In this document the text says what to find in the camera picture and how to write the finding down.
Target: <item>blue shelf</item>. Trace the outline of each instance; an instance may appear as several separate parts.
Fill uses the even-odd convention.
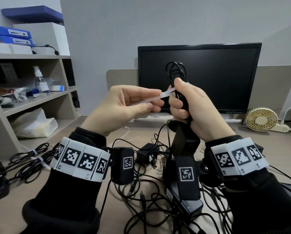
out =
[[[63,23],[63,15],[47,6],[5,8],[1,13],[24,23]]]

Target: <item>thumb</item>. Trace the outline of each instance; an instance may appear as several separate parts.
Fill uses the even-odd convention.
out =
[[[199,97],[199,94],[180,78],[174,80],[174,85],[175,89],[187,99],[188,103],[195,101]]]
[[[129,117],[134,118],[137,115],[151,112],[153,105],[152,103],[142,103],[134,106],[128,106]]]

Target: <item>monitor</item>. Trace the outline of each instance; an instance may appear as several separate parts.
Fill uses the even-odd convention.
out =
[[[170,85],[165,66],[181,62],[187,81],[206,92],[222,114],[246,113],[261,43],[138,47],[138,85],[160,89]],[[168,98],[161,112],[170,112]]]

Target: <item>fan grille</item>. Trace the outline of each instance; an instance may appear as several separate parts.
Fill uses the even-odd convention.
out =
[[[258,117],[267,118],[267,122],[263,125],[257,124],[256,119]],[[277,114],[271,109],[259,108],[249,111],[245,121],[250,129],[263,132],[272,129],[277,124],[278,117]]]

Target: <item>shelving unit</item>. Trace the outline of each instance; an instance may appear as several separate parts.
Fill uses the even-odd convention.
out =
[[[66,69],[62,59],[67,61],[70,56],[0,54],[0,63],[11,62],[20,77],[33,80],[33,66],[38,65],[45,78],[59,79],[60,84],[65,86],[63,92],[50,92],[46,97],[29,98],[26,102],[15,103],[13,108],[3,109],[0,106],[0,159],[9,158],[15,153],[26,152],[22,145],[35,149],[77,118],[71,97],[71,92],[76,91],[76,86],[69,86],[66,79],[66,74],[72,74],[69,72],[72,68]],[[2,77],[4,75],[0,70],[0,81]],[[39,107],[45,111],[47,118],[56,119],[58,128],[49,137],[18,139],[10,122]]]

